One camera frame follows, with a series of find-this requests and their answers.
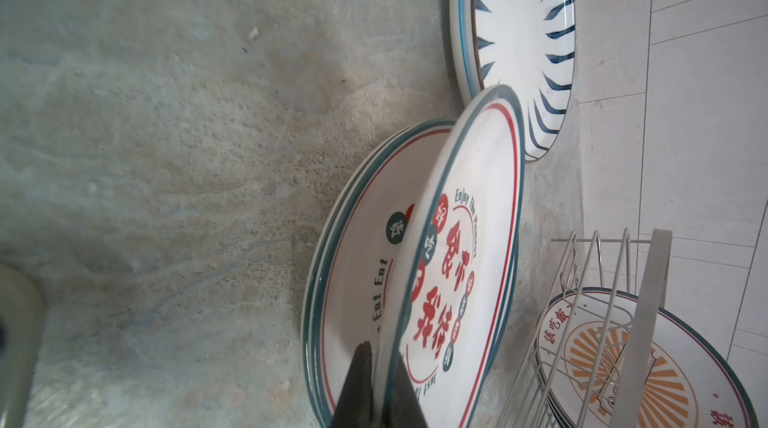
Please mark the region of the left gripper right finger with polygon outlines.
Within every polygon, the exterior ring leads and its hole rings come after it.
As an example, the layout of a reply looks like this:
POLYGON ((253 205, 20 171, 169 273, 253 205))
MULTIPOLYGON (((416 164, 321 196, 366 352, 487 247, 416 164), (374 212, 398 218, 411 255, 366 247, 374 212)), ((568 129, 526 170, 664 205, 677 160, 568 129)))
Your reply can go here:
POLYGON ((401 356, 398 357, 391 400, 384 410, 383 426, 388 428, 427 428, 425 417, 401 356))

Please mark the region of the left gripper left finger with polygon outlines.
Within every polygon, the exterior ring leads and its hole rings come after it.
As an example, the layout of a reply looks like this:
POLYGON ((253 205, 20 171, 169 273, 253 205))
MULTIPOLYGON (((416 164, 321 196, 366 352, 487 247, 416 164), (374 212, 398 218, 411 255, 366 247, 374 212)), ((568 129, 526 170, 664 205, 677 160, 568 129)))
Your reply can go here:
POLYGON ((352 358, 329 425, 330 428, 369 428, 372 423, 372 347, 360 343, 352 358))

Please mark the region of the red text white plate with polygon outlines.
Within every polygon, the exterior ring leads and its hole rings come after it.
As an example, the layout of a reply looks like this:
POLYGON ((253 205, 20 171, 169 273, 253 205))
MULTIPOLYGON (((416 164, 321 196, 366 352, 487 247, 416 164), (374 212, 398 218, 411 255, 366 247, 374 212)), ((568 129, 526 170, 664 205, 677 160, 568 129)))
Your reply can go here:
POLYGON ((307 276, 303 369, 318 424, 330 425, 355 348, 378 345, 386 292, 413 208, 453 118, 406 127, 353 172, 325 222, 307 276))

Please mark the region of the rearmost white plate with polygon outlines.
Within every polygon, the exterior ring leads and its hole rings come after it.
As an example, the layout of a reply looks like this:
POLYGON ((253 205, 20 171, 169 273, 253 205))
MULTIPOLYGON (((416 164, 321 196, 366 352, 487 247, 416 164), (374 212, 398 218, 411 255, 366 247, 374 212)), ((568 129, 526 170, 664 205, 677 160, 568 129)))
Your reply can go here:
POLYGON ((373 378, 374 423, 466 427, 514 288, 524 180, 520 101, 497 84, 456 121, 396 259, 373 378))

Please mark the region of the black striped white plate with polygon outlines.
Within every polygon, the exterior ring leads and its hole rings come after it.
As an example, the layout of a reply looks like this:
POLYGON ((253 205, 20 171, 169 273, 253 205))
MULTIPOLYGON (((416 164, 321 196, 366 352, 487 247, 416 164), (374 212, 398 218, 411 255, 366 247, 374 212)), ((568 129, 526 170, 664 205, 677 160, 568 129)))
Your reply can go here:
POLYGON ((571 98, 575 0, 449 0, 453 64, 464 102, 506 84, 523 113, 525 157, 556 142, 571 98))

